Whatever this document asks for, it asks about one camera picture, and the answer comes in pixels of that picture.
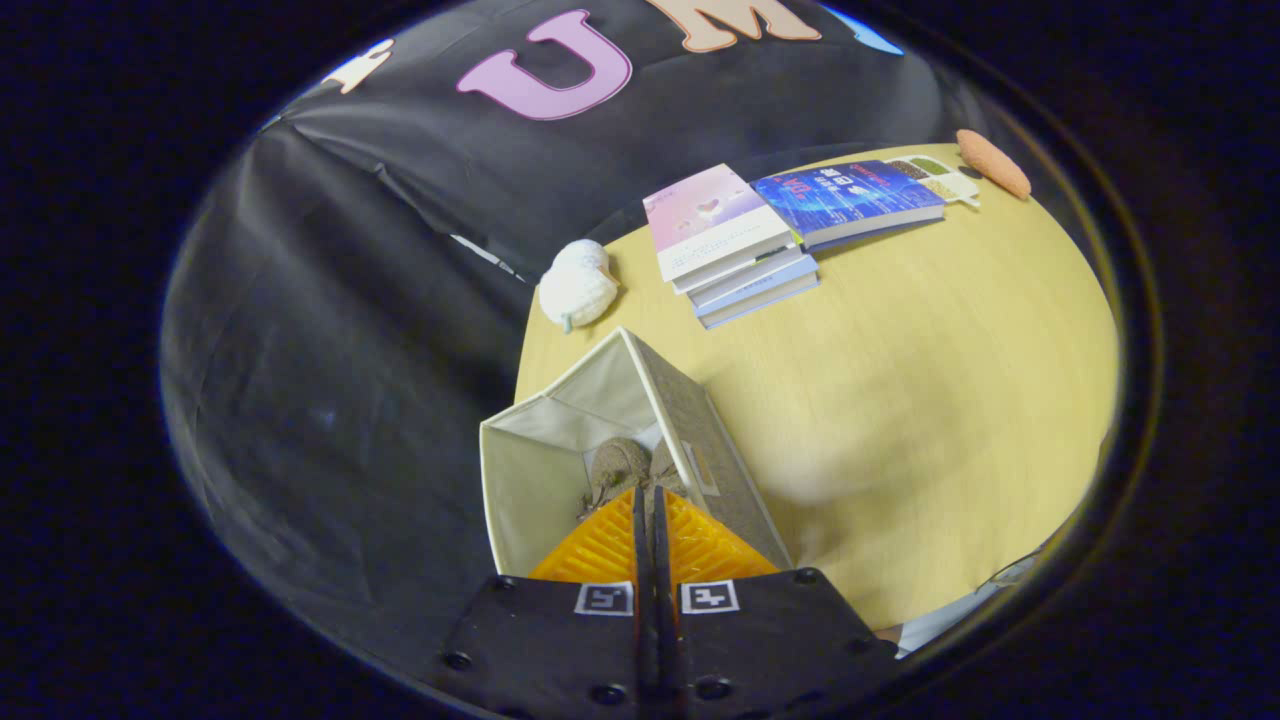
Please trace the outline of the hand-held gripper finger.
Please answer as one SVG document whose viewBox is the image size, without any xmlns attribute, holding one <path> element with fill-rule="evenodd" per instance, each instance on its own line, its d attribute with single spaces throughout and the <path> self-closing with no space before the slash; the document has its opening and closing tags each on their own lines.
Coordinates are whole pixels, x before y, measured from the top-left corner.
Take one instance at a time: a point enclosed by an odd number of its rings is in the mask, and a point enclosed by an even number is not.
<svg viewBox="0 0 1280 720">
<path fill-rule="evenodd" d="M 831 719 L 897 671 L 814 568 L 780 570 L 667 489 L 654 495 L 655 691 L 671 719 Z"/>
<path fill-rule="evenodd" d="M 471 717 L 636 719 L 649 609 L 639 561 L 645 501 L 627 491 L 570 536 L 609 574 L 495 575 L 454 621 L 435 687 Z"/>
</svg>

